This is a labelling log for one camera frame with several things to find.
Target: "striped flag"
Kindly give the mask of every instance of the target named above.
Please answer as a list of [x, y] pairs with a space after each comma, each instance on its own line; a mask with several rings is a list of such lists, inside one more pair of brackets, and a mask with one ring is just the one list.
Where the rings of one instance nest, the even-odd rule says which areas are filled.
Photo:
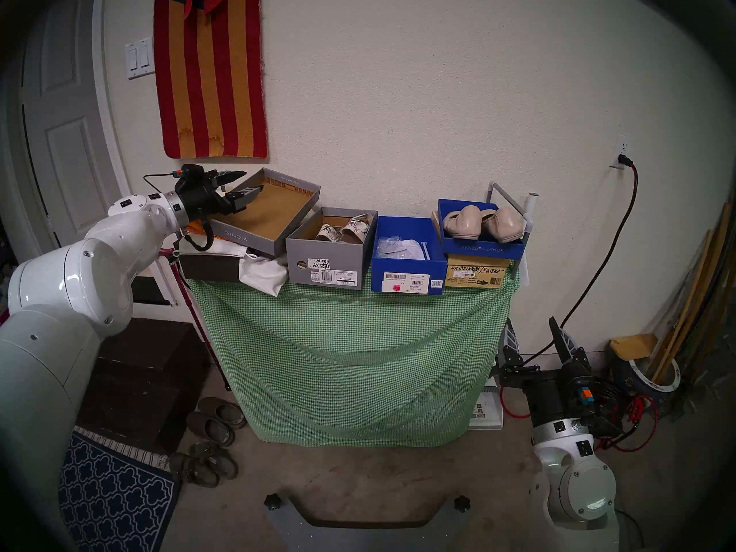
[[267, 156], [260, 0], [155, 0], [153, 49], [167, 156]]

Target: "white wall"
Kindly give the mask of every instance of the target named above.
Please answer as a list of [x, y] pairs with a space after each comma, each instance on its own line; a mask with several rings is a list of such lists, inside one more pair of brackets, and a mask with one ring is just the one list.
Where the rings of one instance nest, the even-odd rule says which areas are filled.
[[[322, 185], [322, 204], [429, 216], [439, 197], [482, 199], [489, 180], [519, 198], [539, 192], [531, 286], [511, 309], [528, 353], [548, 341], [547, 318], [573, 305], [626, 210], [631, 171], [608, 168], [619, 133], [634, 138], [639, 197], [568, 323], [579, 343], [599, 350], [642, 331], [720, 213], [736, 154], [732, 89], [699, 45], [637, 0], [261, 4], [268, 166]], [[105, 2], [113, 118], [134, 191], [148, 191], [143, 174], [179, 166], [163, 154], [155, 78], [124, 76], [124, 45], [152, 34], [152, 7]]]

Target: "dark wooden cabinet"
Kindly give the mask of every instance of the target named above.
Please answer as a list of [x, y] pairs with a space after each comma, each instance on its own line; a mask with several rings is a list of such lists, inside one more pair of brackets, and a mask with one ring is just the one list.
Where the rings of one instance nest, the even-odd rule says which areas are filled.
[[102, 342], [76, 423], [145, 451], [173, 453], [209, 365], [192, 325], [133, 319]]

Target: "shoe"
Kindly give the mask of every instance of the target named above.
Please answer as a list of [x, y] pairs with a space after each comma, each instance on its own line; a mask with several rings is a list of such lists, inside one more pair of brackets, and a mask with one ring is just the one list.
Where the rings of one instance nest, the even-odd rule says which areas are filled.
[[204, 415], [219, 419], [231, 429], [240, 429], [248, 423], [243, 411], [236, 404], [219, 397], [203, 397], [197, 403], [197, 409]]
[[483, 231], [499, 243], [521, 239], [526, 227], [526, 220], [510, 207], [500, 210], [484, 210], [481, 214], [481, 221]]
[[340, 234], [337, 232], [337, 229], [332, 227], [332, 225], [327, 225], [326, 223], [322, 225], [322, 227], [319, 229], [319, 233], [317, 234], [317, 237], [315, 239], [319, 242], [332, 242], [337, 243], [340, 241]]
[[370, 227], [372, 219], [373, 217], [367, 213], [364, 213], [361, 216], [352, 217], [350, 221], [347, 222], [347, 225], [342, 228], [341, 241], [343, 243], [357, 243], [358, 245], [362, 245], [366, 240], [368, 228]]
[[442, 226], [455, 239], [477, 239], [481, 235], [481, 210], [466, 205], [461, 211], [451, 211]]
[[220, 477], [205, 463], [193, 459], [184, 453], [173, 453], [168, 457], [168, 468], [171, 476], [180, 483], [192, 483], [214, 489], [220, 482]]
[[186, 417], [186, 426], [197, 437], [217, 443], [220, 447], [227, 447], [235, 441], [235, 433], [226, 424], [198, 411], [192, 411]]
[[189, 447], [189, 455], [208, 465], [220, 477], [234, 479], [238, 476], [238, 464], [230, 454], [211, 441], [202, 441]]

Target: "light switch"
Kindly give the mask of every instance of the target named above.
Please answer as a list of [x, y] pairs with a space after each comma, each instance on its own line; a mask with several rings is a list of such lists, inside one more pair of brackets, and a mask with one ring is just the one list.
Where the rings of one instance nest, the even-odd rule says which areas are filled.
[[141, 39], [125, 46], [125, 63], [129, 79], [155, 72], [153, 38]]
[[128, 49], [128, 71], [134, 71], [138, 68], [138, 58], [135, 53], [135, 48]]
[[143, 43], [138, 47], [138, 59], [141, 60], [141, 67], [148, 66], [148, 44]]

